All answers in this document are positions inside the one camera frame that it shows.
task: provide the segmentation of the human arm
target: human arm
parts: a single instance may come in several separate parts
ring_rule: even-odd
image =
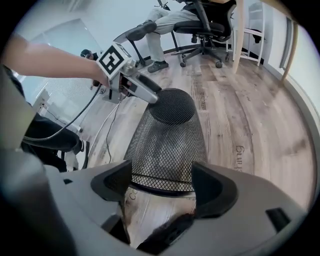
[[[106,75],[94,60],[47,44],[28,42],[16,34],[7,42],[1,62],[23,76],[89,78],[109,85]]]

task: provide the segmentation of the wooden table leg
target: wooden table leg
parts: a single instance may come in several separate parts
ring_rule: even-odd
[[[232,66],[232,72],[235,74],[238,69],[242,46],[244,43],[245,19],[244,19],[244,0],[236,0],[236,8],[238,10],[238,30],[235,47],[235,58]]]
[[[288,59],[288,63],[285,67],[281,82],[283,83],[286,80],[286,77],[289,73],[292,61],[294,60],[295,51],[297,48],[297,42],[298,42],[298,24],[296,22],[293,22],[293,36],[292,36],[292,46],[291,51]]]

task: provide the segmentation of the office chair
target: office chair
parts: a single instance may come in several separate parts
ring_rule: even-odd
[[[200,39],[200,46],[194,49],[189,49],[179,54],[182,54],[181,67],[186,66],[186,61],[198,54],[207,54],[218,61],[215,66],[222,68],[222,59],[218,57],[212,50],[214,47],[213,40],[218,42],[226,42],[231,37],[231,13],[236,7],[236,1],[230,0],[226,3],[202,3],[199,0],[192,0],[198,13],[200,20],[182,21],[174,25],[173,30],[176,33],[191,34],[192,43],[197,43],[197,38]]]

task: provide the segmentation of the black wire mesh basket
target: black wire mesh basket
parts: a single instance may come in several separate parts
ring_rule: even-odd
[[[195,103],[180,89],[163,89],[149,104],[125,153],[132,160],[132,186],[178,197],[193,192],[192,162],[207,162]]]

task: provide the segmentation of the pants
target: pants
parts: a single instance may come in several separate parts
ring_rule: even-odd
[[[62,127],[50,119],[35,114],[25,135],[30,138],[45,138],[59,131]],[[57,156],[58,151],[70,152],[76,155],[80,152],[82,142],[74,132],[64,129],[57,136],[45,141],[22,142],[21,148],[37,156],[43,164],[55,166],[61,172],[67,170],[66,163]]]
[[[188,10],[170,11],[158,7],[152,9],[147,20],[151,20],[157,25],[154,32],[145,35],[150,57],[153,61],[162,62],[165,60],[165,55],[161,48],[160,35],[172,32],[178,22],[199,21],[199,18]]]

